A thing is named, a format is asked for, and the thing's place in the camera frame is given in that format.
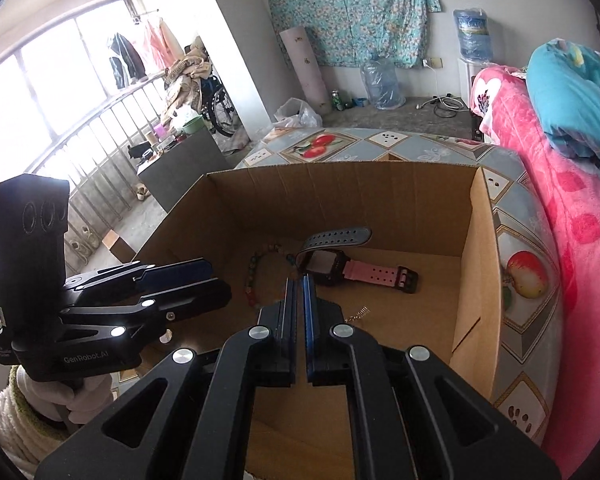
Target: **floral curtain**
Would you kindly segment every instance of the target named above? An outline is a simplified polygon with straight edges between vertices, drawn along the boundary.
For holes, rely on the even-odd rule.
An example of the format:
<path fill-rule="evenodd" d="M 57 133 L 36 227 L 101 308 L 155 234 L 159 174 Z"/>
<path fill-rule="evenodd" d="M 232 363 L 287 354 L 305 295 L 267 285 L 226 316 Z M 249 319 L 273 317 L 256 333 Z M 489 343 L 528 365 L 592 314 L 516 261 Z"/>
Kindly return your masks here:
<path fill-rule="evenodd" d="M 302 25 L 318 64 L 360 66 L 376 48 L 397 66 L 416 65 L 427 47 L 429 12 L 440 0 L 269 0 L 276 33 Z"/>

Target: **pink blanket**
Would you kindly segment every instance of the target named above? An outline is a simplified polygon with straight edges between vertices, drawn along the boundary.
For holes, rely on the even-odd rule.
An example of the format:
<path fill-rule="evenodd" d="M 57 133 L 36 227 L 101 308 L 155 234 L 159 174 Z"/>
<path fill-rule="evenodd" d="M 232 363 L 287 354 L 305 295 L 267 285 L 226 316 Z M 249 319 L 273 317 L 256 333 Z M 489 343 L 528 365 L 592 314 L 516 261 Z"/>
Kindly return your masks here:
<path fill-rule="evenodd" d="M 471 108 L 481 130 L 516 150 L 536 186 L 560 254 L 564 341 L 560 376 L 542 448 L 567 479 L 600 439 L 600 169 L 554 151 L 526 84 L 492 67 L 480 72 Z"/>

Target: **hand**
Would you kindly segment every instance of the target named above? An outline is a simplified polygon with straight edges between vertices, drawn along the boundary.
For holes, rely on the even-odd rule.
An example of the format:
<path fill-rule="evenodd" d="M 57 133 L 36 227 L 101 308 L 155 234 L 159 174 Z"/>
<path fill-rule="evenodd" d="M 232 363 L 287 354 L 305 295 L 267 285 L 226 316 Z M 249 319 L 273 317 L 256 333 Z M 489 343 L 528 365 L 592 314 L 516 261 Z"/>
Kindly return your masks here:
<path fill-rule="evenodd" d="M 29 405 L 56 422 L 61 422 L 62 418 L 54 404 L 67 407 L 72 423 L 86 424 L 113 402 L 110 374 L 85 378 L 84 385 L 76 392 L 57 381 L 34 381 L 22 366 L 18 367 L 16 378 L 18 388 Z"/>

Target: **window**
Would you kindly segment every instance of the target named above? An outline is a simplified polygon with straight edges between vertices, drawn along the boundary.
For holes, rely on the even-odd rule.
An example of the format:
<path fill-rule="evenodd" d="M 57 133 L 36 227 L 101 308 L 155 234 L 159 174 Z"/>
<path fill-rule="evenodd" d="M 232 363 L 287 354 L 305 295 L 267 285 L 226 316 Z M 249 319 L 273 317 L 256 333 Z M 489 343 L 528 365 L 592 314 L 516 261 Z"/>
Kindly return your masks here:
<path fill-rule="evenodd" d="M 26 171 L 58 137 L 118 94 L 108 40 L 116 32 L 131 40 L 137 30 L 117 0 L 53 26 L 0 64 L 0 180 Z"/>

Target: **gray table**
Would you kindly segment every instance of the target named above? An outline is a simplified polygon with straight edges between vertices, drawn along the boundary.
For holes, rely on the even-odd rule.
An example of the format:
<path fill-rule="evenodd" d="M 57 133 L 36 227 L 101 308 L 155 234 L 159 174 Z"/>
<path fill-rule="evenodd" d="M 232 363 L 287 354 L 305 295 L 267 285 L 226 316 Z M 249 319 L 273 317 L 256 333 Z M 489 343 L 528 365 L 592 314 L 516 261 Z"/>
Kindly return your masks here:
<path fill-rule="evenodd" d="M 168 213 L 205 173 L 229 170 L 209 130 L 202 128 L 138 167 L 138 178 Z"/>

